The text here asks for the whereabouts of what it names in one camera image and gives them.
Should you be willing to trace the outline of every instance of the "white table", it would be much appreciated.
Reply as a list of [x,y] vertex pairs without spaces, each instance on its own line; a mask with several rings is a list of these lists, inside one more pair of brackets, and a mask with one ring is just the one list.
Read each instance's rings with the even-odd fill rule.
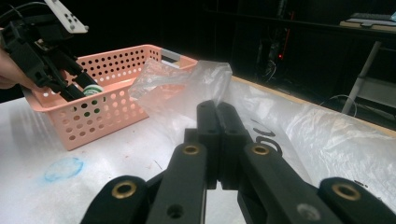
[[[300,108],[299,104],[276,96],[274,91],[262,87],[258,87],[262,89],[262,91],[258,91],[244,85],[241,86],[243,90],[250,90],[250,92],[238,92],[239,87],[236,88],[235,85],[236,83],[243,85],[240,84],[242,80],[237,78],[234,80],[237,81],[233,81],[233,85],[230,87],[233,94],[231,98],[234,98],[235,107],[239,109],[248,108],[248,106],[244,106],[245,102],[243,101],[246,97],[244,95],[248,94],[255,96],[249,105],[259,103],[261,107],[265,105],[273,109],[270,106],[278,104],[280,108],[285,109],[285,113],[290,115],[293,113],[290,108]],[[351,120],[351,123],[347,123],[345,126],[346,133],[340,133],[342,136],[357,133],[358,138],[360,136],[379,136],[391,144],[396,141],[395,138],[389,135],[382,136],[374,129],[359,124],[353,118],[342,114],[322,111],[321,108],[315,106],[312,108],[303,106],[301,112],[310,113],[309,110],[306,110],[307,108],[313,109],[315,113],[322,113],[323,118],[341,116],[343,122],[345,122],[344,119],[347,122]],[[266,107],[262,107],[262,109],[264,112],[268,112]],[[164,134],[168,133],[168,127],[163,126],[157,119],[148,118],[85,146],[67,151],[58,140],[46,115],[33,111],[25,99],[0,104],[0,111],[2,113],[0,116],[0,190],[2,192],[0,194],[0,223],[5,224],[79,223],[92,199],[109,180],[121,175],[135,175],[149,180],[166,169],[173,149],[183,141],[184,128],[194,128],[196,124],[195,120],[187,117],[175,120],[168,118],[169,122],[176,125],[176,128],[173,129],[172,134]],[[260,112],[260,108],[254,107],[252,111]],[[264,112],[260,112],[257,116],[263,116]],[[264,119],[268,117],[271,117],[271,114],[264,116]],[[279,123],[286,122],[285,125],[289,123],[282,119],[279,120]],[[355,131],[354,125],[363,128],[363,130]],[[291,130],[286,126],[279,126],[277,132],[279,133],[279,130],[282,129],[285,129],[286,133]],[[298,134],[301,132],[290,135],[290,141],[296,144],[296,150],[300,150],[299,144],[304,140]],[[279,134],[276,141],[284,140],[285,137],[286,135]],[[312,146],[320,147],[321,145],[312,144]],[[284,153],[285,160],[290,164],[297,163],[289,158],[301,158],[303,155],[299,154],[300,151],[297,151],[298,156],[295,155],[296,152],[287,150]],[[308,169],[310,165],[314,165],[318,169],[320,166],[305,164],[305,168],[310,172],[310,177],[314,178],[312,174],[315,171]],[[364,170],[360,171],[360,164],[356,165],[357,170],[354,171],[354,174],[364,176],[370,174]],[[366,183],[370,187],[374,186],[370,181]],[[219,186],[217,190],[208,191],[206,223],[243,223],[244,221],[236,201],[236,191],[221,190]]]

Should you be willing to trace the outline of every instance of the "metal stand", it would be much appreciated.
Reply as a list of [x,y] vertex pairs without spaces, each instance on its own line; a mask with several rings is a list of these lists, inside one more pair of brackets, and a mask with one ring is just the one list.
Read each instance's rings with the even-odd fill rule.
[[363,85],[367,72],[369,71],[373,60],[376,56],[376,54],[379,51],[379,48],[381,47],[381,42],[380,41],[375,41],[373,48],[369,54],[369,57],[366,60],[366,63],[364,64],[363,68],[361,69],[361,73],[358,75],[358,78],[355,81],[355,85],[353,85],[352,91],[349,94],[348,99],[346,100],[346,103],[343,107],[343,114],[347,114],[349,112],[350,107],[352,107],[353,102],[355,101],[356,97],[359,94],[359,91],[361,90],[361,86]]

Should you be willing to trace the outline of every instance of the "dark background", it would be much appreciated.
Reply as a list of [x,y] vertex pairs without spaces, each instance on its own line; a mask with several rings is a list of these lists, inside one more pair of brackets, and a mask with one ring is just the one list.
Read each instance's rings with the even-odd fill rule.
[[[26,1],[12,1],[18,6]],[[84,24],[85,35],[75,35],[67,46],[76,56],[152,44],[196,60],[229,63],[234,75],[271,87],[295,91],[313,103],[336,94],[348,95],[374,44],[374,40],[316,31],[290,30],[281,43],[282,60],[276,60],[271,80],[263,72],[276,27],[235,21],[213,21],[201,12],[209,9],[254,15],[276,16],[276,0],[63,0]],[[8,10],[1,7],[0,13]],[[284,19],[338,25],[354,12],[392,14],[394,0],[289,0]],[[262,43],[262,60],[257,61]],[[396,83],[395,43],[384,42],[369,77]],[[22,97],[18,86],[0,91],[0,101]]]

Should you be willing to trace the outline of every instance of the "black cable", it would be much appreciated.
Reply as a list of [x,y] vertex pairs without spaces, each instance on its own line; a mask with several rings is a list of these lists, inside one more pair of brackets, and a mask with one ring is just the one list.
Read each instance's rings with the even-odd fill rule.
[[9,18],[11,18],[12,16],[14,16],[15,14],[18,14],[19,17],[23,16],[21,15],[21,12],[32,9],[32,8],[38,8],[38,7],[44,7],[44,8],[48,8],[50,9],[47,4],[42,3],[42,2],[31,2],[31,3],[26,3],[23,4],[21,6],[18,7],[13,7],[11,4],[5,4],[6,6],[11,7],[12,9],[10,9],[9,11],[5,12],[4,14],[2,14],[0,16],[0,26],[3,22],[6,22],[9,20]]

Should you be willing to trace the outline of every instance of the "white tabletop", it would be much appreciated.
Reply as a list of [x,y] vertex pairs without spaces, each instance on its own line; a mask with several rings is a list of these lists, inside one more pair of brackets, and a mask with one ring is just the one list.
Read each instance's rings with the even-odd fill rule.
[[[392,163],[396,153],[392,146],[395,146],[395,138],[383,135],[341,114],[312,105],[300,105],[282,100],[282,97],[256,90],[245,84],[233,81],[230,90],[227,98],[233,102],[238,113],[246,110],[253,113],[255,120],[267,119],[266,127],[271,127],[272,131],[278,133],[276,141],[286,148],[285,160],[305,180],[317,186],[321,178],[343,175],[364,182],[369,186],[369,190],[379,197],[388,197],[385,202],[389,202],[389,198],[395,196],[394,177],[381,183],[386,190],[381,186],[378,187],[376,183],[382,176],[372,176],[375,172],[367,169],[375,168],[376,172],[380,169],[377,169],[374,162],[374,168],[367,167],[363,155],[361,158],[356,158],[354,154],[347,155],[351,156],[350,163],[346,163],[343,168],[349,169],[348,172],[339,171],[337,167],[334,167],[334,170],[330,169],[328,164],[332,161],[323,161],[323,167],[310,161],[317,160],[313,152],[313,148],[316,147],[332,149],[336,144],[343,145],[345,142],[350,142],[364,151],[362,145],[367,144],[357,142],[356,139],[362,137],[367,139],[368,136],[374,141],[379,139],[384,142],[382,147],[378,147],[379,150],[375,155],[378,156],[378,162],[385,166],[384,175],[394,174],[396,168]],[[2,183],[0,223],[79,223],[93,198],[109,180],[121,175],[151,179],[166,169],[173,149],[183,141],[184,129],[196,126],[194,118],[189,116],[167,117],[166,123],[162,122],[160,117],[152,116],[75,150],[67,151],[59,141],[47,116],[33,111],[24,98],[0,104],[0,111],[2,113],[0,116]],[[276,116],[276,111],[282,111],[281,117]],[[312,116],[294,117],[293,115],[309,115],[312,111],[315,112]],[[241,117],[247,126],[255,125],[255,122],[251,122],[252,117],[247,119],[246,113],[242,113]],[[316,144],[312,133],[304,139],[298,136],[304,131],[304,126],[301,128],[298,126],[299,123],[305,125],[306,122],[313,122],[312,120],[317,122],[318,119],[326,119],[329,122],[325,122],[326,127],[311,125],[309,130],[316,131],[316,134],[318,130],[329,130],[330,135],[334,137],[332,142],[328,141],[324,145]],[[295,132],[293,127],[299,128],[300,131]],[[346,136],[346,141],[339,136]],[[304,141],[313,148],[303,146]],[[294,146],[295,151],[287,151],[288,144]],[[303,157],[305,149],[311,150],[310,158]],[[369,158],[372,156],[368,154],[365,156],[368,158],[367,162],[371,162]],[[361,160],[362,163],[354,162],[355,159]],[[321,170],[327,173],[316,175]],[[235,191],[221,190],[220,187],[208,191],[206,223],[243,222],[245,220],[236,202]]]

